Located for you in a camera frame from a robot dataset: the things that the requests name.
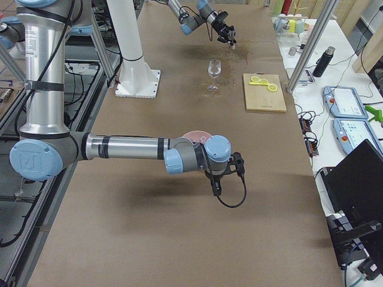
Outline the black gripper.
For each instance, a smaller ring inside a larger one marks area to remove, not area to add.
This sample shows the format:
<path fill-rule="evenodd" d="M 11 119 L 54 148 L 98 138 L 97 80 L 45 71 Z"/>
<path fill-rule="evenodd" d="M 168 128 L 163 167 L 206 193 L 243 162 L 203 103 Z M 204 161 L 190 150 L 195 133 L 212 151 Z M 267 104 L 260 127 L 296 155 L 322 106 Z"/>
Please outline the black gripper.
<path fill-rule="evenodd" d="M 230 155 L 229 161 L 221 176 L 231 175 L 233 173 L 236 173 L 241 178 L 245 175 L 244 159 L 240 152 L 234 152 Z"/>
<path fill-rule="evenodd" d="M 235 40 L 236 31 L 234 26 L 228 26 L 224 22 L 224 19 L 227 17 L 227 14 L 218 14 L 215 17 L 215 20 L 212 22 L 213 29 L 217 32 L 217 40 L 220 42 L 226 42 L 226 39 L 231 41 Z"/>

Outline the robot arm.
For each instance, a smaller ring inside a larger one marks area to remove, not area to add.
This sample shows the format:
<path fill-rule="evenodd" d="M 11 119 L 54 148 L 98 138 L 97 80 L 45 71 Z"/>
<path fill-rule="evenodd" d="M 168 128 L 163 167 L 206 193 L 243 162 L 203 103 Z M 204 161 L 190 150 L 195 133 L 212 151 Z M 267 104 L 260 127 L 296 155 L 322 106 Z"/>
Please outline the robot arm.
<path fill-rule="evenodd" d="M 217 12 L 208 1 L 198 1 L 196 4 L 197 13 L 192 16 L 188 13 L 187 7 L 182 6 L 178 1 L 165 1 L 165 4 L 178 17 L 180 28 L 185 35 L 191 34 L 199 26 L 208 23 L 218 34 L 217 40 L 229 44 L 232 48 L 236 44 L 236 31 L 233 25 L 228 26 L 225 18 L 226 11 Z"/>
<path fill-rule="evenodd" d="M 65 40 L 70 32 L 93 32 L 91 1 L 16 1 L 17 16 L 25 27 L 26 123 L 20 140 L 10 151 L 10 163 L 22 177 L 45 181 L 70 164 L 93 158 L 164 160 L 170 174 L 206 170 L 212 182 L 231 174 L 235 154 L 227 138 L 213 135 L 205 143 L 188 138 L 96 136 L 72 132 L 64 123 Z M 122 58 L 116 96 L 154 99 L 160 70 L 144 60 L 132 1 L 107 1 Z M 208 1 L 199 1 L 189 16 L 178 1 L 165 1 L 188 35 L 204 23 L 218 34 L 218 41 L 234 46 L 235 28 L 228 26 L 225 11 L 218 13 Z M 243 178 L 244 171 L 237 169 Z"/>

